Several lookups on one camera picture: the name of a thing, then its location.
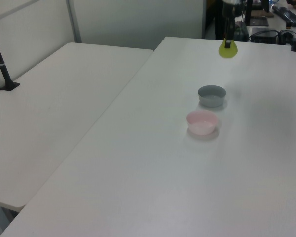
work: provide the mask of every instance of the tabletop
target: tabletop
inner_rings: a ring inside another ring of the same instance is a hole
[[[166,37],[2,237],[296,237],[296,53],[220,44]],[[209,84],[219,126],[193,136]]]
[[[0,206],[28,203],[151,54],[69,43],[0,91]]]

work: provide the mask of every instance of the pink bowl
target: pink bowl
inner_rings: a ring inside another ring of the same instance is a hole
[[[186,116],[189,130],[196,135],[207,135],[214,131],[218,119],[208,110],[197,110]]]

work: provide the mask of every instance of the gray bowl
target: gray bowl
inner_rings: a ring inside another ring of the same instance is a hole
[[[225,96],[225,89],[217,85],[203,86],[198,90],[199,101],[207,107],[218,107],[222,105]]]

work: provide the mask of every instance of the white wall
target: white wall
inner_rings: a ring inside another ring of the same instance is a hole
[[[201,38],[204,0],[71,0],[83,43],[155,50],[165,36]]]
[[[12,80],[68,42],[74,36],[66,0],[39,0],[0,19],[0,50]]]

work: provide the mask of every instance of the small bowl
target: small bowl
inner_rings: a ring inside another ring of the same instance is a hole
[[[226,90],[217,85],[206,85],[198,90],[199,101],[207,107],[218,107],[223,104]]]
[[[208,110],[197,110],[186,116],[189,130],[196,135],[212,133],[218,123],[217,116]]]

